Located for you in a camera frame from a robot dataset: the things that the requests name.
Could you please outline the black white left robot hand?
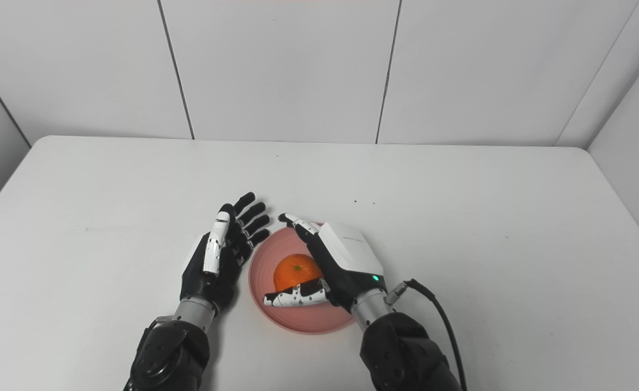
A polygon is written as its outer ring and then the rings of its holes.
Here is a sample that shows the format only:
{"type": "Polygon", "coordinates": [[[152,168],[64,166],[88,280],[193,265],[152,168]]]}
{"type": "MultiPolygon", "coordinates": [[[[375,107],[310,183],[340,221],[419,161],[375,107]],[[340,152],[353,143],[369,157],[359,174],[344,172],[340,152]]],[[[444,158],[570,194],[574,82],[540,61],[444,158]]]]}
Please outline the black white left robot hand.
{"type": "Polygon", "coordinates": [[[215,312],[226,310],[237,292],[243,266],[270,236],[267,206],[248,192],[226,203],[208,233],[196,242],[182,274],[180,299],[203,299],[215,312]]]}

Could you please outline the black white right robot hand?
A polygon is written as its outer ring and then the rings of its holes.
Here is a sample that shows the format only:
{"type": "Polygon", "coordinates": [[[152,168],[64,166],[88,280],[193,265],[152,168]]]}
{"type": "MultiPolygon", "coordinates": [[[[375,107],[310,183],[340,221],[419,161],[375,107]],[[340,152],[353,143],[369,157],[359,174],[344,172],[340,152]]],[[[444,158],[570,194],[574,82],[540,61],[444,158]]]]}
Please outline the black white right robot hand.
{"type": "Polygon", "coordinates": [[[264,305],[301,307],[329,302],[364,319],[390,312],[384,269],[361,232],[340,223],[319,225],[289,213],[282,213],[278,220],[294,228],[322,277],[266,294],[264,305]]]}

